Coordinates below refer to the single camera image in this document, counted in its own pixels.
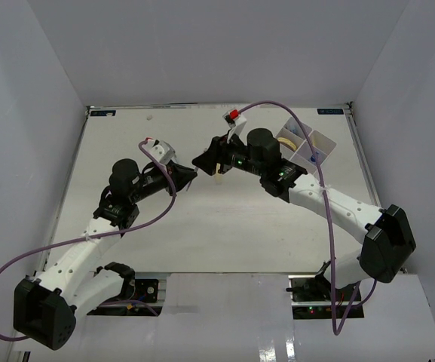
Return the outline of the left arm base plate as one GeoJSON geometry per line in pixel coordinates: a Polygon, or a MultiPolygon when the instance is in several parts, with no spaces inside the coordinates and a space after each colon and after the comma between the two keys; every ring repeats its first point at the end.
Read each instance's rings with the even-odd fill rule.
{"type": "Polygon", "coordinates": [[[109,299],[88,316],[113,316],[113,317],[157,317],[160,315],[166,297],[165,280],[136,279],[135,291],[129,302],[117,302],[116,298],[109,299]]]}

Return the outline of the blue capped small marker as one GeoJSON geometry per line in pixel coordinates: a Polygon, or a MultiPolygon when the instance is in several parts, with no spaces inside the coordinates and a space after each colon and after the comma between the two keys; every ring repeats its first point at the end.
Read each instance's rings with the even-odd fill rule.
{"type": "Polygon", "coordinates": [[[315,151],[314,153],[311,154],[310,157],[310,162],[313,164],[320,164],[322,162],[322,155],[320,152],[315,151]]]}

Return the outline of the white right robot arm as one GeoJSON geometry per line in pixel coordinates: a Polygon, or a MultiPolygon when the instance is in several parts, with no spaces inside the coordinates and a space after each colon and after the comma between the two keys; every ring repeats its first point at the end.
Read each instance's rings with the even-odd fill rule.
{"type": "Polygon", "coordinates": [[[331,219],[360,244],[360,250],[324,263],[313,278],[291,287],[293,293],[332,301],[345,287],[365,279],[388,284],[416,248],[402,208],[392,204],[381,209],[322,188],[305,168],[282,156],[278,140],[268,129],[251,130],[246,142],[237,135],[214,137],[192,163],[210,176],[232,168],[257,175],[268,194],[331,219]]]}

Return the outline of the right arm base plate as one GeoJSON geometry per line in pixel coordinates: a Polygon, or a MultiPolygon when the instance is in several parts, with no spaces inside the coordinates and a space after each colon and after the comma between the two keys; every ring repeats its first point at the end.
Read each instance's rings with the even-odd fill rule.
{"type": "MultiPolygon", "coordinates": [[[[296,277],[289,279],[286,292],[290,293],[294,320],[332,319],[331,284],[323,276],[329,268],[330,261],[325,262],[316,275],[309,278],[296,277]]],[[[356,285],[349,284],[335,291],[336,317],[342,318],[356,285]]],[[[361,293],[358,291],[348,318],[364,318],[361,293]]]]}

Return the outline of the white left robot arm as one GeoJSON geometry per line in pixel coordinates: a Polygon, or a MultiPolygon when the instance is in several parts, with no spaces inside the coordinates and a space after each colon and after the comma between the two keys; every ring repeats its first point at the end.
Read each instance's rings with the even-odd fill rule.
{"type": "Polygon", "coordinates": [[[173,161],[140,170],[129,158],[117,161],[97,209],[83,234],[38,277],[23,279],[14,290],[14,328],[51,350],[64,346],[77,319],[107,299],[130,299],[135,292],[132,268],[110,262],[85,283],[90,270],[133,225],[138,202],[161,190],[174,196],[197,172],[173,161]]]}

